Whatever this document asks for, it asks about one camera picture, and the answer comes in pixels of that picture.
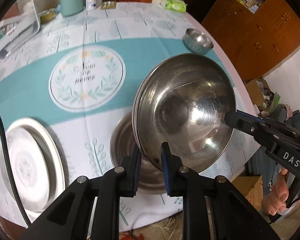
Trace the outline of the right hand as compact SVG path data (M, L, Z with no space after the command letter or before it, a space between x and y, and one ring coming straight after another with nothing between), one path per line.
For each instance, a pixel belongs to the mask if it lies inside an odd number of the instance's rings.
M261 202L261 215L286 215L293 212L300 206L300 200L298 200L294 207L286 208L286 200L289 196L288 186L286 183L286 176L289 171L286 168L281 168L281 172L277 175L275 183L269 194L267 194Z

